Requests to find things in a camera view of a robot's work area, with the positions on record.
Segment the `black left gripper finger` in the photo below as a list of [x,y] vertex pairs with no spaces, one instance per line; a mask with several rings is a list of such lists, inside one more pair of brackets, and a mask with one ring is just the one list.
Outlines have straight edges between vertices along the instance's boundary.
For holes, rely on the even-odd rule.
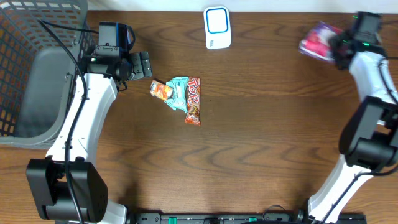
[[144,72],[141,64],[141,56],[139,53],[129,54],[129,60],[132,65],[132,73],[130,80],[139,80],[144,77]]
[[141,52],[141,64],[142,64],[142,70],[145,78],[149,78],[152,76],[152,67],[150,64],[150,58],[149,58],[149,53],[148,52]]

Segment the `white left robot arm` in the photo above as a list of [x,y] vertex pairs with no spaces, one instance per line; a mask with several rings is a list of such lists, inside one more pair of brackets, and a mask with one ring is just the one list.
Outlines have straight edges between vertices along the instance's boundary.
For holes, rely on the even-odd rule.
[[84,79],[61,132],[43,159],[31,159],[26,176],[40,218],[67,223],[129,223],[126,206],[108,198],[95,167],[98,140],[119,85],[151,77],[149,53],[95,49],[81,60]]

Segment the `orange tissue pack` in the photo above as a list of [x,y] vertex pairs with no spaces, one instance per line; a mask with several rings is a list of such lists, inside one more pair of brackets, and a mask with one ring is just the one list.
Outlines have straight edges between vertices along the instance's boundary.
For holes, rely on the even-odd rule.
[[153,80],[150,85],[150,93],[152,96],[165,101],[172,97],[173,89],[157,80]]

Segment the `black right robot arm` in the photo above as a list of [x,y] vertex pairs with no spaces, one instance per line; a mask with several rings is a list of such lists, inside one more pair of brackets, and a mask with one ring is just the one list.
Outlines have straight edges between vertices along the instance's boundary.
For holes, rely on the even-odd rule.
[[337,66],[353,76],[361,103],[341,133],[336,166],[307,202],[304,223],[337,223],[368,180],[397,172],[397,90],[377,34],[344,31],[330,47]]

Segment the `teal snack packet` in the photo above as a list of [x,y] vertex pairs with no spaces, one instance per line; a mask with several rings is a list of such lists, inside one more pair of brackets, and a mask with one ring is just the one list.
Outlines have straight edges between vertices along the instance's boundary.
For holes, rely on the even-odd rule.
[[166,83],[167,86],[173,89],[172,96],[165,100],[165,103],[173,110],[182,110],[187,113],[187,100],[186,100],[186,89],[188,77],[175,77]]

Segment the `dark red snack packet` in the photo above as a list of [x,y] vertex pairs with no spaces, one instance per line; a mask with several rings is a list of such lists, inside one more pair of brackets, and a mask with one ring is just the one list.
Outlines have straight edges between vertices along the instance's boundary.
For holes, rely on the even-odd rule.
[[201,81],[200,78],[190,77],[187,83],[187,114],[185,118],[186,124],[200,126],[200,94]]

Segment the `red purple snack package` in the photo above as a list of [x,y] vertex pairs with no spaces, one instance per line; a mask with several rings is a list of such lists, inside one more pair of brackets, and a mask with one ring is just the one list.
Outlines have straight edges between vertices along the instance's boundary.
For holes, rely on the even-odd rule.
[[312,58],[333,63],[329,40],[340,34],[341,29],[320,21],[299,43],[299,52]]

